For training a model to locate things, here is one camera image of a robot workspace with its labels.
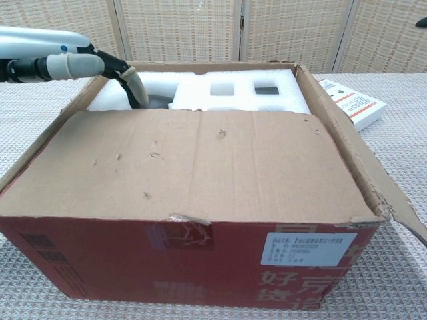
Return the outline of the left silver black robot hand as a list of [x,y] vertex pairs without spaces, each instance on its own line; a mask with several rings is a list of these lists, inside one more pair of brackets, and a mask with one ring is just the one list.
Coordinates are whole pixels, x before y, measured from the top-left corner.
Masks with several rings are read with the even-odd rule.
[[40,83],[102,76],[115,79],[133,109],[147,109],[149,97],[134,67],[96,49],[76,32],[1,27],[1,82]]

